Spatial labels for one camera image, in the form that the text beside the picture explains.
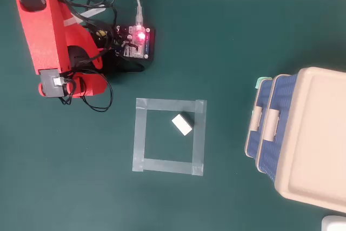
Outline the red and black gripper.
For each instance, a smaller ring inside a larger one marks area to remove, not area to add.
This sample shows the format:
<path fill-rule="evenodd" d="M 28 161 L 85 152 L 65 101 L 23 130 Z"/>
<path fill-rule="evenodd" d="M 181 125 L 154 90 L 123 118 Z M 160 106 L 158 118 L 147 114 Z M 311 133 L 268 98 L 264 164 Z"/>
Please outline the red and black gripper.
<path fill-rule="evenodd" d="M 39 71 L 39 93 L 46 98 L 95 96 L 105 92 L 106 80 L 98 74 L 77 73 L 73 78 L 62 76 L 57 69 Z"/>

